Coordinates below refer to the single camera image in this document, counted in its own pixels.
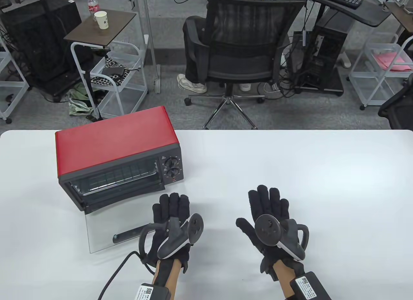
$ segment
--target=white table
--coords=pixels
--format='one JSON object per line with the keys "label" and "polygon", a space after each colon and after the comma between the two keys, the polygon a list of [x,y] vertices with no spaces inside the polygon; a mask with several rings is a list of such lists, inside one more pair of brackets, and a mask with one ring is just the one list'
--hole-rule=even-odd
{"label": "white table", "polygon": [[[235,226],[237,217],[251,221],[247,192],[259,184],[278,187],[291,216],[309,227],[306,270],[333,300],[411,299],[412,132],[177,136],[186,178],[167,192],[188,194],[191,211],[205,220],[177,300],[284,299],[279,284],[259,273],[262,256]],[[96,299],[137,241],[89,254],[84,215],[57,182],[54,131],[4,133],[0,164],[0,298]],[[133,299],[151,279],[132,257],[104,299]]]}

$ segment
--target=hand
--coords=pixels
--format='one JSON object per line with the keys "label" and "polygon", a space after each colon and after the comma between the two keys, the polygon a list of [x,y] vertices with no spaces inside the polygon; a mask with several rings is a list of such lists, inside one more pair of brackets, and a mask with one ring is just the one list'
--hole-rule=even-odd
{"label": "hand", "polygon": [[[257,190],[250,190],[248,192],[249,204],[251,206],[252,219],[254,222],[263,214],[271,214],[280,223],[283,220],[289,219],[288,207],[289,203],[286,199],[280,199],[280,191],[277,188],[268,189],[264,185],[259,185]],[[255,234],[254,227],[247,222],[245,218],[239,218],[236,221],[237,227],[244,232],[252,244],[264,255],[261,262],[260,271],[271,275],[274,281],[277,281],[277,275],[273,269],[274,263],[282,260],[286,266],[293,268],[293,258],[283,249],[276,246],[267,246],[263,244]]]}
{"label": "hand", "polygon": [[[177,193],[172,193],[170,196],[163,194],[159,197],[159,203],[155,203],[152,206],[154,213],[154,223],[164,223],[169,220],[170,217],[178,217],[180,225],[182,225],[189,218],[189,199],[185,195],[179,196]],[[152,240],[152,247],[147,256],[147,263],[153,267],[159,260],[158,249],[159,246],[167,238],[168,232],[161,230],[155,231]],[[179,251],[173,254],[169,259],[178,259],[183,269],[183,273],[188,268],[189,249],[191,245],[186,244]]]}

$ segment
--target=plastic bottle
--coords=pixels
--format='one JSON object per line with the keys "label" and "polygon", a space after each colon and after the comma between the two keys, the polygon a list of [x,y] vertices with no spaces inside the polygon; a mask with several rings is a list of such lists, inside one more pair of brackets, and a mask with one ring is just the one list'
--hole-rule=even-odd
{"label": "plastic bottle", "polygon": [[93,15],[94,13],[100,11],[99,4],[98,4],[97,0],[88,0],[87,5],[89,6],[90,15]]}

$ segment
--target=computer tower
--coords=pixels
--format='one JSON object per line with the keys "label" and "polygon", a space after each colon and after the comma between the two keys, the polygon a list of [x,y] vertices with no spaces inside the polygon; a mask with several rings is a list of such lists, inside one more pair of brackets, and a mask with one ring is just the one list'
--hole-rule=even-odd
{"label": "computer tower", "polygon": [[[63,38],[82,22],[73,0],[46,0],[46,4],[50,19],[40,1],[0,14],[31,75],[42,82],[74,68],[70,43]],[[88,47],[77,46],[76,53],[81,62],[93,57]]]}
{"label": "computer tower", "polygon": [[315,24],[305,47],[301,69],[295,85],[313,85],[325,88],[329,82],[340,51],[350,32],[354,20],[333,9],[329,9]]}

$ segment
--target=white sneaker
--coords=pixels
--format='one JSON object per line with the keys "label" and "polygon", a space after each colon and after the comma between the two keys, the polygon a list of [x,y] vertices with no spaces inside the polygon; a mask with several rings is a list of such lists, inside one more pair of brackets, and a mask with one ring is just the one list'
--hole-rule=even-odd
{"label": "white sneaker", "polygon": [[176,77],[176,80],[178,81],[178,86],[179,88],[187,89],[192,92],[196,92],[197,94],[203,94],[207,92],[207,87],[206,85],[202,85],[201,83],[192,83],[187,80],[185,77],[185,74],[178,74]]}
{"label": "white sneaker", "polygon": [[239,89],[242,92],[249,92],[251,90],[251,84],[240,84]]}

